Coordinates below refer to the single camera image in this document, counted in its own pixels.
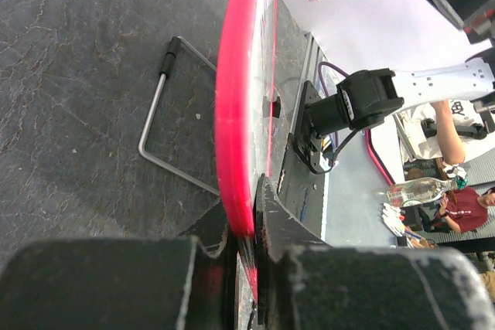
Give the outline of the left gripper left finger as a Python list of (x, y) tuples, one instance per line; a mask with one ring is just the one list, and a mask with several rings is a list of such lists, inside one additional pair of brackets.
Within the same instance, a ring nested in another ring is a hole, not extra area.
[(222, 205), (177, 237), (40, 240), (1, 275), (3, 329), (232, 329), (236, 247)]

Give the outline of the pink framed whiteboard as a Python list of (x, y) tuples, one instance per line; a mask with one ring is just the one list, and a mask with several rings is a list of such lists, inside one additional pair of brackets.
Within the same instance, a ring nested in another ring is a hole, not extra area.
[(220, 197), (258, 296), (254, 204), (271, 173), (278, 0), (228, 0), (217, 59), (214, 144)]

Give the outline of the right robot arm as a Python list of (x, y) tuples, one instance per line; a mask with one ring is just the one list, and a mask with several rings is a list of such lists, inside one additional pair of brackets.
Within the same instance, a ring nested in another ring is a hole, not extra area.
[[(494, 40), (494, 0), (426, 0), (470, 43)], [(446, 99), (467, 100), (482, 119), (474, 127), (458, 128), (460, 135), (481, 139), (494, 131), (494, 49), (489, 48), (456, 66), (404, 72), (361, 70), (336, 86), (336, 93), (318, 98), (306, 81), (291, 143), (300, 160), (317, 175), (333, 168), (336, 149), (323, 145), (328, 135), (349, 128), (352, 135), (384, 123), (387, 116), (418, 105)]]

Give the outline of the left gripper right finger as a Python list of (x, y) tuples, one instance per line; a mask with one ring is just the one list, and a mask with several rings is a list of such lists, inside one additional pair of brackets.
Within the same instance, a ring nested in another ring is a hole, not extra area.
[(262, 176), (255, 196), (258, 323), (266, 329), (492, 329), (494, 306), (454, 249), (335, 248)]

